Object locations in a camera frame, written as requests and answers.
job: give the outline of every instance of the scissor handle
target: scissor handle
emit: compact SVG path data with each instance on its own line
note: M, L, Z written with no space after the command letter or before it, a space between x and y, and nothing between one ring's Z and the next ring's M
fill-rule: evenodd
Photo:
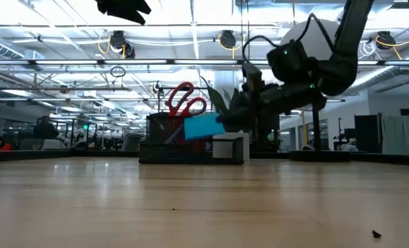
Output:
M177 103L177 105L174 107L172 105L172 100L174 99L174 96L177 94L177 92L181 89L183 89L184 87L189 87L188 92L186 92L186 94L184 96L182 96L182 98L179 100L179 102ZM191 82L183 82L181 84L179 84L171 93L171 96L169 96L168 99L168 107L169 107L169 115L170 116L175 116L178 112L178 110L180 109L180 106L187 100L188 96L190 96L192 94L194 90L193 84Z
M201 103L203 103L203 107L202 107L202 109L201 109L200 111L191 113L191 112L189 111L189 109L190 109L191 106L192 106L194 103L196 103L196 102L201 102ZM186 108L182 111L182 113L180 114L180 116L196 116L196 115L199 115L199 114L203 114L205 111L206 111L206 101L205 101L203 98L201 98L201 97L196 97L196 98L194 98L194 99L192 99L192 100L190 100L190 101L188 102L188 104L186 105Z

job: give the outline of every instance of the blue sponge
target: blue sponge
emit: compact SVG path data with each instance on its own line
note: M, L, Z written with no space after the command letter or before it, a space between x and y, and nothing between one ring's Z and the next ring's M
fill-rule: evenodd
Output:
M217 122L218 115L193 116L185 119L185 140L192 141L217 134L224 134L223 123Z

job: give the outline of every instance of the white sphere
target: white sphere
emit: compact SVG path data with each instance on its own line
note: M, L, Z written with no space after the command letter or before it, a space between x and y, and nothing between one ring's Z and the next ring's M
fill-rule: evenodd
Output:
M327 34L329 35L333 44L335 44L335 34L339 27L339 24L334 21L320 20L322 25L325 27ZM291 39L296 40L306 27L307 21L301 22L290 29L284 35L281 40L281 45L288 43ZM311 20L310 26L308 27L306 35L301 40L304 49L306 50L307 56L315 57L318 60L328 60L332 54L330 47L324 35L314 19Z

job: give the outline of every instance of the table surface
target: table surface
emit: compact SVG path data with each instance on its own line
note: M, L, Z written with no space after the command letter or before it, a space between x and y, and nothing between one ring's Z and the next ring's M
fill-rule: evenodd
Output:
M1 247L409 247L409 166L0 163Z

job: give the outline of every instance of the black desk organizer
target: black desk organizer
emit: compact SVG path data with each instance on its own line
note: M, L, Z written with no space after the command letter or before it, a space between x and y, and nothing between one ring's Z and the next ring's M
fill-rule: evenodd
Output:
M243 139L202 139L184 141L181 131L172 143L169 137L183 124L184 118L167 113L147 117L147 134L140 144L141 164L242 165Z

